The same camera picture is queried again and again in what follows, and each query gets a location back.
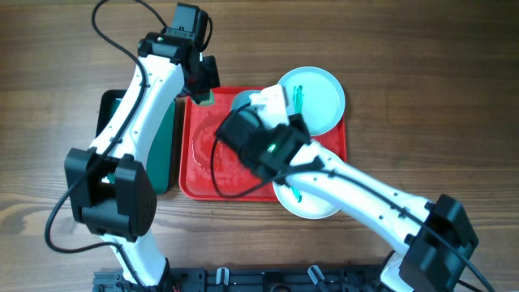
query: wood grain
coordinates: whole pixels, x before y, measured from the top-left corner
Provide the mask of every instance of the wood grain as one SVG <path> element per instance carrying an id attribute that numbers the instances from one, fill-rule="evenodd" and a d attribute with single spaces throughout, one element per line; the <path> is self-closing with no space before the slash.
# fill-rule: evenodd
<path id="1" fill-rule="evenodd" d="M 118 266 L 108 249 L 59 255 L 42 237 L 65 191 L 68 150 L 89 145 L 102 93 L 125 88 L 134 70 L 92 30 L 94 3 L 0 2 L 0 291 L 86 291 L 94 271 Z M 519 287 L 518 2 L 193 4 L 213 19 L 207 53 L 222 85 L 274 84 L 300 66 L 333 73 L 348 93 L 350 163 L 409 192 L 463 201 L 480 238 L 472 261 L 497 290 Z M 153 5 L 171 20 L 173 2 Z M 160 28 L 126 1 L 98 19 L 133 51 Z M 67 206 L 54 241 L 97 241 Z M 346 215 L 308 221 L 279 204 L 195 202 L 176 186 L 152 228 L 174 267 L 376 264 L 389 252 Z"/>

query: wooden surface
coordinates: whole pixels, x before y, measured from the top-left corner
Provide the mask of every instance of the wooden surface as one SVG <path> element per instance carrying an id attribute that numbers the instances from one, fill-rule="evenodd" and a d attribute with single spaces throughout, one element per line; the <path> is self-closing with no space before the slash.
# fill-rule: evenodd
<path id="1" fill-rule="evenodd" d="M 152 4 L 171 20 L 173 2 Z M 193 4 L 213 19 L 207 53 L 222 85 L 274 84 L 300 66 L 330 71 L 349 96 L 350 163 L 411 193 L 461 200 L 480 239 L 472 261 L 497 290 L 519 288 L 517 2 Z M 93 5 L 0 4 L 0 291 L 87 291 L 94 271 L 118 267 L 107 248 L 59 255 L 42 236 L 66 189 L 66 154 L 90 144 L 102 93 L 126 88 L 135 68 L 94 33 Z M 128 1 L 98 16 L 134 52 L 160 29 Z M 54 241 L 98 241 L 67 206 Z M 195 202 L 176 186 L 152 229 L 174 267 L 379 264 L 390 251 L 343 214 L 308 221 L 279 204 Z"/>

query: teal bin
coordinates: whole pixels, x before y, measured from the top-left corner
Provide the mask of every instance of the teal bin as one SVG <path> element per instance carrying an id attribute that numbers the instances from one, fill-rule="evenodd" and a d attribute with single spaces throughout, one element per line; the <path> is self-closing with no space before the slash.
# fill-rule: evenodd
<path id="1" fill-rule="evenodd" d="M 97 119 L 96 136 L 105 129 L 109 120 L 119 107 L 126 90 L 109 90 L 101 98 L 99 118 Z M 159 126 L 155 139 L 148 154 L 146 173 L 157 195 L 164 194 L 169 187 L 169 172 L 171 170 L 171 152 L 174 136 L 175 103 L 172 102 L 162 123 Z"/>

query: white arm segment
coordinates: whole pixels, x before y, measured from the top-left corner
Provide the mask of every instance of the white arm segment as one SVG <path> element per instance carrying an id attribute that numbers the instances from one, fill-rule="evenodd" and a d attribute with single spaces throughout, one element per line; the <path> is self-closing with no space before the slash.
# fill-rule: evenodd
<path id="1" fill-rule="evenodd" d="M 109 157 L 122 158 L 124 154 L 131 154 L 146 168 L 153 139 L 171 102 L 182 91 L 184 75 L 182 67 L 169 62 L 168 58 L 150 54 L 146 58 L 140 57 L 139 60 L 148 74 L 149 88 L 146 89 L 137 112 L 122 135 L 120 144 L 112 150 Z M 130 113 L 139 95 L 141 81 L 140 70 L 136 67 L 133 80 L 121 105 L 103 132 L 90 144 L 90 147 L 97 147 L 98 154 L 106 150 L 111 138 L 115 136 Z"/>
<path id="2" fill-rule="evenodd" d="M 312 162 L 319 157 L 325 164 L 326 170 L 334 170 L 369 187 L 385 196 L 402 208 L 407 208 L 419 220 L 425 221 L 429 211 L 425 209 L 427 199 L 408 194 L 390 187 L 362 171 L 347 165 L 337 155 L 323 148 L 318 142 L 312 141 L 304 145 L 290 162 L 292 166 Z M 321 173 L 294 174 L 286 178 L 287 183 L 299 189 L 316 195 L 323 200 L 336 205 L 344 213 L 375 231 L 396 251 L 380 275 L 380 280 L 395 291 L 412 291 L 402 279 L 399 268 L 409 246 L 405 243 L 407 234 L 415 236 L 420 226 L 407 217 L 400 216 L 396 209 L 372 195 L 366 189 L 344 179 L 330 177 Z"/>
<path id="3" fill-rule="evenodd" d="M 102 235 L 101 239 L 106 242 L 118 243 L 122 245 L 122 249 L 126 252 L 131 267 L 136 271 L 137 277 L 145 286 L 155 286 L 159 283 L 164 273 L 165 257 L 157 248 L 157 242 L 149 230 L 144 236 L 140 236 L 134 243 L 129 243 L 125 238 L 111 234 Z M 124 264 L 121 255 L 115 247 L 111 247 L 114 251 L 119 263 L 122 266 L 122 276 L 134 284 L 137 284 L 130 273 L 128 267 Z"/>

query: tray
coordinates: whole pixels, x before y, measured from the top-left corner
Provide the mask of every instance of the tray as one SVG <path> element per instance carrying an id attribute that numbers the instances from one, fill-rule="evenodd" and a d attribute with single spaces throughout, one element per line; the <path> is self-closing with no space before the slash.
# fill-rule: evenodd
<path id="1" fill-rule="evenodd" d="M 214 142 L 214 132 L 230 111 L 234 97 L 251 89 L 264 87 L 222 87 L 213 89 L 215 104 L 211 106 L 193 105 L 187 98 L 182 133 L 182 155 L 180 157 L 180 189 L 193 200 L 228 200 L 220 197 L 211 182 L 209 158 Z M 325 148 L 346 161 L 346 133 L 344 118 L 331 131 L 313 137 Z M 261 183 L 239 161 L 237 155 L 222 142 L 215 153 L 215 176 L 221 191 L 237 194 Z M 277 202 L 272 184 L 260 188 L 238 201 Z"/>

